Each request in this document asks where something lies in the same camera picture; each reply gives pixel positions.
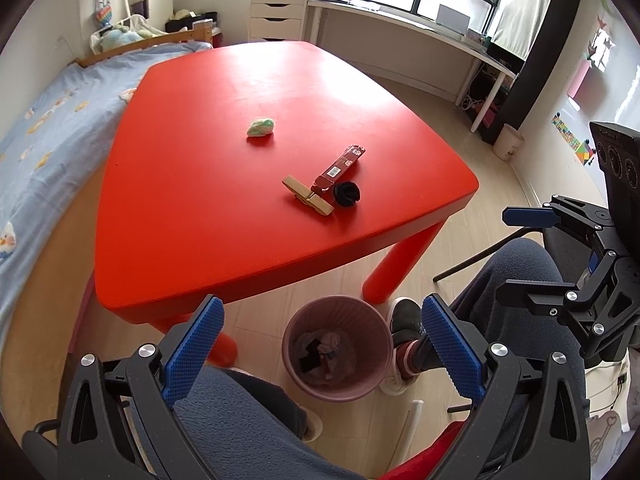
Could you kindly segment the small black ball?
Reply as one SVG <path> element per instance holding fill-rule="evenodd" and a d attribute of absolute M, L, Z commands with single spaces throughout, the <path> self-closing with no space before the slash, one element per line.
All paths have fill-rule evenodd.
<path fill-rule="evenodd" d="M 337 205 L 341 207 L 352 207 L 360 201 L 361 194 L 355 182 L 344 181 L 334 185 L 333 196 Z"/>

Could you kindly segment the green white wrapper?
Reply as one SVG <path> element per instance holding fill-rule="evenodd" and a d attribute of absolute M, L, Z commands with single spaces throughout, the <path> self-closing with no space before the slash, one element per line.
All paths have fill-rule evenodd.
<path fill-rule="evenodd" d="M 246 135 L 251 138 L 270 136 L 274 131 L 274 121 L 271 118 L 256 119 L 247 128 Z"/>

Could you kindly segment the pink trash bin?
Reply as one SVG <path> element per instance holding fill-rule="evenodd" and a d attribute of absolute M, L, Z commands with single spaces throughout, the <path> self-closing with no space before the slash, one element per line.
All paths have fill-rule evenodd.
<path fill-rule="evenodd" d="M 382 382 L 392 356 L 385 318 L 349 296 L 306 304 L 282 338 L 282 360 L 292 381 L 324 402 L 352 402 L 369 394 Z"/>

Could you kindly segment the person's right leg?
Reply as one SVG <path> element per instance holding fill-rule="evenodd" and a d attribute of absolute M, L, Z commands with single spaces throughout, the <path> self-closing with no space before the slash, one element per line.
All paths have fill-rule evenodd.
<path fill-rule="evenodd" d="M 458 320 L 474 325 L 487 341 L 501 342 L 518 356 L 544 360 L 552 352 L 563 353 L 582 396 L 582 407 L 588 411 L 585 364 L 579 354 L 578 341 L 568 327 L 553 318 L 498 304 L 496 290 L 506 280 L 559 282 L 561 274 L 539 244 L 528 238 L 512 240 L 489 258 L 450 304 L 451 311 Z M 391 396 L 398 396 L 421 373 L 441 365 L 423 329 L 420 339 L 394 347 L 394 362 L 387 371 L 383 388 Z"/>

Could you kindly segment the person's leg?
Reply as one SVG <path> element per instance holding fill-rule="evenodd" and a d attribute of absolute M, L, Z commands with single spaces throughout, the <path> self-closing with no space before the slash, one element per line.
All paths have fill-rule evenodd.
<path fill-rule="evenodd" d="M 257 377 L 206 366 L 174 412 L 221 479 L 357 479 L 306 445 L 250 394 Z"/>
<path fill-rule="evenodd" d="M 451 311 L 458 320 L 474 325 L 487 341 L 501 342 L 518 356 L 544 360 L 552 352 L 563 353 L 582 396 L 582 407 L 588 411 L 585 364 L 579 354 L 578 341 L 568 327 L 553 318 L 498 304 L 496 290 L 506 280 L 559 282 L 561 274 L 539 244 L 528 238 L 512 240 L 489 258 L 450 304 Z M 387 371 L 383 388 L 391 396 L 398 396 L 421 373 L 441 365 L 423 329 L 420 339 L 394 347 L 394 362 Z"/>

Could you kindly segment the white small waste bin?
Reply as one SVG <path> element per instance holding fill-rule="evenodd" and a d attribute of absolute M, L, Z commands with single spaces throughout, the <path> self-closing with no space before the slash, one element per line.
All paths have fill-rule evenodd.
<path fill-rule="evenodd" d="M 492 151 L 498 159 L 508 162 L 524 143 L 524 138 L 518 129 L 504 125 L 492 146 Z"/>

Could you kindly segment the person's left leg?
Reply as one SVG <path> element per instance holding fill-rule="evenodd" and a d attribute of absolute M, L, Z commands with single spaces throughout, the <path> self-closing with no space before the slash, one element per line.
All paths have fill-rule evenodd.
<path fill-rule="evenodd" d="M 221 479 L 357 479 L 306 445 L 250 394 L 257 377 L 206 366 L 174 412 Z"/>

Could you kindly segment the black shoe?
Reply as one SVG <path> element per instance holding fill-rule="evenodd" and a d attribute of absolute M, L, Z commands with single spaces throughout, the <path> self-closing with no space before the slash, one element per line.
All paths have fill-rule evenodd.
<path fill-rule="evenodd" d="M 388 326 L 395 348 L 420 339 L 423 334 L 421 307 L 411 298 L 397 298 L 390 307 Z"/>

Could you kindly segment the white long desk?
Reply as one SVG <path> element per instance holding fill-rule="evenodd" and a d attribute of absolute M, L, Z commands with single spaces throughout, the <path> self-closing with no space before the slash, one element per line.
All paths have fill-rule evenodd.
<path fill-rule="evenodd" d="M 483 122 L 491 103 L 512 70 L 486 53 L 432 26 L 383 11 L 350 4 L 309 0 L 306 5 L 309 42 L 356 66 L 358 70 L 439 96 L 461 105 L 483 65 L 497 77 L 470 130 Z"/>

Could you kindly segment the red snack box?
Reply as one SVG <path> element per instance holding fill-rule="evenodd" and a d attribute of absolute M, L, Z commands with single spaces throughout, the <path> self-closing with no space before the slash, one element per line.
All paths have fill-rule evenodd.
<path fill-rule="evenodd" d="M 314 179 L 311 189 L 316 193 L 328 192 L 334 184 L 346 174 L 351 166 L 354 166 L 358 159 L 366 152 L 366 149 L 359 145 L 351 145 L 343 154 L 332 162 L 328 169 L 324 170 L 319 177 Z"/>

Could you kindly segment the wooden clothespin on table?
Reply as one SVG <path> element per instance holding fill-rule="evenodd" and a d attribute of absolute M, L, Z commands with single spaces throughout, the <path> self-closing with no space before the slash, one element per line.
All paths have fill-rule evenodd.
<path fill-rule="evenodd" d="M 318 214 L 327 217 L 334 211 L 330 203 L 294 177 L 287 176 L 282 180 L 282 183 L 298 200 L 317 211 Z"/>

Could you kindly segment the red plastic table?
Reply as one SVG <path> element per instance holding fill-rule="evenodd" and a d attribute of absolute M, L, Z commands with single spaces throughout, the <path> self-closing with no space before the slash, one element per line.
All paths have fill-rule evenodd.
<path fill-rule="evenodd" d="M 251 138 L 256 119 L 270 136 Z M 311 188 L 346 148 L 366 152 L 338 182 L 360 201 L 317 193 L 325 217 L 282 183 Z M 382 304 L 477 178 L 410 108 L 360 70 L 303 41 L 252 42 L 152 66 L 122 115 L 96 222 L 96 296 L 159 330 L 206 295 L 233 302 L 374 252 L 362 296 Z"/>

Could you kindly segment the bed with blue sheet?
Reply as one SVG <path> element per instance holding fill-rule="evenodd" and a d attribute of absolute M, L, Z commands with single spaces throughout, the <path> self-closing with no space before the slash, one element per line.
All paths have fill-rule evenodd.
<path fill-rule="evenodd" d="M 62 70 L 1 141 L 1 326 L 43 246 L 104 162 L 134 89 L 157 63 L 209 49 L 168 42 Z"/>

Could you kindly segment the white drawer cabinet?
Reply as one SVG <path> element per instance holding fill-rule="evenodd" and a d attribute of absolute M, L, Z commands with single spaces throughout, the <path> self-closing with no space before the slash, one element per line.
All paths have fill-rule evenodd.
<path fill-rule="evenodd" d="M 247 39 L 302 40 L 307 0 L 250 0 Z"/>

